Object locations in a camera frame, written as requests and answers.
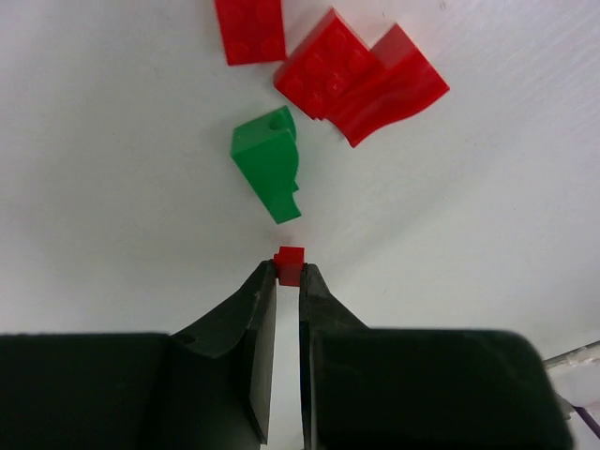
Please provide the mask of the green lego slope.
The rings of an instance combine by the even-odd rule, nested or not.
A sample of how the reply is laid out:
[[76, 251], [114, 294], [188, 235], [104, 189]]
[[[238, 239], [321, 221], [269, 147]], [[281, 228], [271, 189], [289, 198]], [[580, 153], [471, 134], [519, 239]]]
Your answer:
[[296, 127], [288, 107], [261, 115], [232, 132], [231, 158], [271, 218], [282, 224], [299, 218]]

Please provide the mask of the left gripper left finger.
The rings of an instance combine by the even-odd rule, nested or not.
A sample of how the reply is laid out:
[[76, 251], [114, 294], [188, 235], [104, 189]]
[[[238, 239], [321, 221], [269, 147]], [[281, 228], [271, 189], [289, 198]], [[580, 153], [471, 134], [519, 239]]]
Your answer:
[[276, 268], [171, 336], [154, 396], [156, 449], [258, 449], [266, 443], [276, 328]]

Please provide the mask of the tiny red lego brick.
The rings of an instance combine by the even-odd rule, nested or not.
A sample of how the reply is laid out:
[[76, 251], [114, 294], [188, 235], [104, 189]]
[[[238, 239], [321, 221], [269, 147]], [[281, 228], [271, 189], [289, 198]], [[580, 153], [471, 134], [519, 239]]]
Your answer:
[[305, 264], [303, 247], [280, 247], [274, 254], [273, 261], [277, 269], [277, 280], [280, 286], [299, 287], [301, 273]]

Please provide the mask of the red lego plate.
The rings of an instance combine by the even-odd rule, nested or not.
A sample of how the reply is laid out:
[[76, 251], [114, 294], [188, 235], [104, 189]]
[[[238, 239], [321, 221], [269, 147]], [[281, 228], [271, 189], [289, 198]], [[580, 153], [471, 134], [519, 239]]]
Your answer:
[[287, 58], [280, 0], [217, 0], [214, 4], [229, 66]]

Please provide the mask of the red lego bricks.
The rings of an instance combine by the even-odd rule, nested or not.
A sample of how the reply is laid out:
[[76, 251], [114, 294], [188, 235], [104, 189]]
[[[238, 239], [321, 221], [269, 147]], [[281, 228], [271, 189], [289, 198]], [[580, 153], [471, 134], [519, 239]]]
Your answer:
[[352, 147], [410, 118], [449, 85], [397, 24], [369, 48], [330, 8], [280, 66], [274, 86], [313, 120], [326, 119]]

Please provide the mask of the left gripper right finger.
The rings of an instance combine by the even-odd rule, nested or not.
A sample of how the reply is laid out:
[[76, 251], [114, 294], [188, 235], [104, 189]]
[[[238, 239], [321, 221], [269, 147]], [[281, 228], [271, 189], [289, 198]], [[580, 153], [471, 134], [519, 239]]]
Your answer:
[[305, 449], [312, 444], [312, 387], [310, 342], [318, 330], [355, 330], [368, 327], [330, 292], [319, 267], [305, 263], [299, 286], [299, 361], [302, 431]]

